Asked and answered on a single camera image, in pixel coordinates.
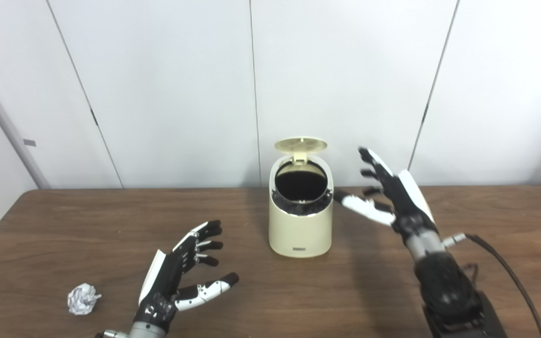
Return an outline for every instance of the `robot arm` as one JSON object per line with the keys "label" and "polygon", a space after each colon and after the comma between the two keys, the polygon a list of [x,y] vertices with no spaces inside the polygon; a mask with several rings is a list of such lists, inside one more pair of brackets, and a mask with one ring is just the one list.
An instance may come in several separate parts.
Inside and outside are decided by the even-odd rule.
{"label": "robot arm", "polygon": [[427,323],[435,338],[506,338],[491,304],[447,252],[440,240],[431,210],[408,171],[394,175],[380,157],[367,148],[361,158],[373,169],[361,174],[381,183],[364,192],[370,197],[383,194],[393,203],[385,205],[336,191],[335,199],[344,207],[370,220],[388,225],[398,233],[415,262],[415,275],[421,284]]}
{"label": "robot arm", "polygon": [[221,221],[205,222],[191,229],[171,253],[158,250],[141,288],[131,333],[107,330],[96,338],[163,338],[176,312],[203,305],[234,286],[239,276],[232,272],[218,280],[178,288],[182,275],[198,263],[218,265],[217,259],[201,253],[223,248],[222,242],[207,240],[222,232]]}

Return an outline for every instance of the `trash can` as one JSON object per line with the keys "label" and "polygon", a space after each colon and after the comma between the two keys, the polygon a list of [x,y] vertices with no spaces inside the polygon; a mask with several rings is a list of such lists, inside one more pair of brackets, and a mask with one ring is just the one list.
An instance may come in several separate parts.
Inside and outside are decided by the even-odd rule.
{"label": "trash can", "polygon": [[297,137],[275,144],[286,156],[270,171],[270,247],[288,257],[314,257],[331,247],[333,177],[325,161],[310,154],[327,148],[317,138]]}

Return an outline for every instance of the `fingertip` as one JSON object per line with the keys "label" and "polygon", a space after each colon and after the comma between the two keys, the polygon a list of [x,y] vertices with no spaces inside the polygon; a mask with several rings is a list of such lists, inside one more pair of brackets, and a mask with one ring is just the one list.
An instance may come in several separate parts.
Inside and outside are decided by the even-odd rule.
{"label": "fingertip", "polygon": [[224,276],[220,280],[229,284],[230,286],[233,286],[239,282],[239,275],[236,274],[235,272],[231,272],[230,274]]}
{"label": "fingertip", "polygon": [[343,190],[335,190],[333,191],[333,199],[337,201],[337,203],[340,203],[350,194]]}
{"label": "fingertip", "polygon": [[219,227],[219,226],[221,226],[221,220],[208,221],[208,226],[209,227]]}

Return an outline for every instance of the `crumpled paper ball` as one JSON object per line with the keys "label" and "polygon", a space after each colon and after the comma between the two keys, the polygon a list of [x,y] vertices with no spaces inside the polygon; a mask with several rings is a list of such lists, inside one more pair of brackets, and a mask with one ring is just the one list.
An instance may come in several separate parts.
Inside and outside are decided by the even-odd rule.
{"label": "crumpled paper ball", "polygon": [[95,294],[95,287],[87,283],[75,287],[68,294],[69,312],[75,315],[87,315],[93,311],[93,307],[101,295]]}

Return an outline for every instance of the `brown table surface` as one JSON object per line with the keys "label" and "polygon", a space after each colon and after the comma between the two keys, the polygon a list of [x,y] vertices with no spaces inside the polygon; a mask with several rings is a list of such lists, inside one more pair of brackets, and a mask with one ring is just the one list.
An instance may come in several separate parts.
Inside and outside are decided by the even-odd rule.
{"label": "brown table surface", "polygon": [[[443,236],[477,233],[518,274],[541,314],[541,186],[422,188]],[[157,248],[219,218],[221,264],[195,267],[182,285],[236,271],[241,281],[216,300],[179,313],[179,338],[429,338],[412,260],[400,236],[335,206],[333,245],[289,259],[268,245],[268,194],[256,189],[39,190],[0,222],[0,338],[92,338],[128,331]],[[509,276],[470,241],[451,248],[479,263],[478,286],[509,338],[537,337]],[[103,297],[87,316],[66,296],[83,282]]]}

